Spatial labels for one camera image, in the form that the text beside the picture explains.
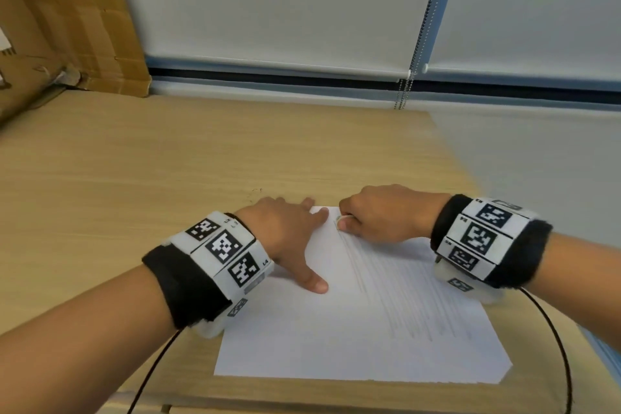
hand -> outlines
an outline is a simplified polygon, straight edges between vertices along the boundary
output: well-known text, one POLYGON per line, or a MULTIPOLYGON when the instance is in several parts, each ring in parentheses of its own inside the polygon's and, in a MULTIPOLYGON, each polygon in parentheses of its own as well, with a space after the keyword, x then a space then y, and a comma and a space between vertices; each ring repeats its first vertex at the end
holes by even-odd
POLYGON ((328 219, 328 209, 310 214, 312 198, 300 205, 284 198, 261 198, 236 215, 250 228, 270 258, 289 270, 296 282, 315 293, 326 293, 328 283, 306 265, 304 251, 311 234, 328 219))
POLYGON ((338 229, 375 243, 431 237, 431 230, 451 195, 410 190, 403 185, 370 185, 338 204, 338 229))

right hand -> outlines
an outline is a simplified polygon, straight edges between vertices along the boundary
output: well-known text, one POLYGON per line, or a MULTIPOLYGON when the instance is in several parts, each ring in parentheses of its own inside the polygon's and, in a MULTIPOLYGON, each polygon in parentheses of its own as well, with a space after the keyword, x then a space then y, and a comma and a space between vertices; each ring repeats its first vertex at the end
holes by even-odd
POLYGON ((413 237, 431 237, 431 230, 449 193, 426 193, 403 185, 366 186, 338 204, 338 229, 374 243, 398 243, 413 237))

white blind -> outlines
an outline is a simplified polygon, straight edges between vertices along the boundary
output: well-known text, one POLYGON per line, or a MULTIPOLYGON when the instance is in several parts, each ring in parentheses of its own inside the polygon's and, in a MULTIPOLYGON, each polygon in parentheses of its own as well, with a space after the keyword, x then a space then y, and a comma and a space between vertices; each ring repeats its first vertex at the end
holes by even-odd
POLYGON ((427 0, 128 0, 147 56, 405 77, 427 0))
POLYGON ((427 77, 618 88, 621 0, 448 0, 427 77))

table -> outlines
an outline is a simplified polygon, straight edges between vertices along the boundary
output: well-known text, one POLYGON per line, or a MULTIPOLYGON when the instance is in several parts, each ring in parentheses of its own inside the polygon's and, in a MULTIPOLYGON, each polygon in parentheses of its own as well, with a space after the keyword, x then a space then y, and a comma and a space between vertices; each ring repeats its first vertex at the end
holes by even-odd
MULTIPOLYGON (((264 195, 336 205, 393 182, 476 193, 424 112, 65 92, 0 131, 0 332, 131 268, 211 210, 264 195)), ((576 325, 546 308, 570 356, 574 412, 619 412, 621 392, 576 325)), ((214 377, 220 339, 187 331, 145 395, 179 414, 561 411, 563 365, 536 308, 511 292, 487 312, 514 364, 499 385, 214 377)))

cardboard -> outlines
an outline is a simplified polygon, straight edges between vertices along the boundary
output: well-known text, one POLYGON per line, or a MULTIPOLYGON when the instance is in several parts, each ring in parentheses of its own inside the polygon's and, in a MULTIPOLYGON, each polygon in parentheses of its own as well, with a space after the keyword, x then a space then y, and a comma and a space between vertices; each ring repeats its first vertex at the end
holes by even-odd
POLYGON ((0 120, 63 71, 78 87, 146 96, 151 82, 125 0, 0 0, 0 120))

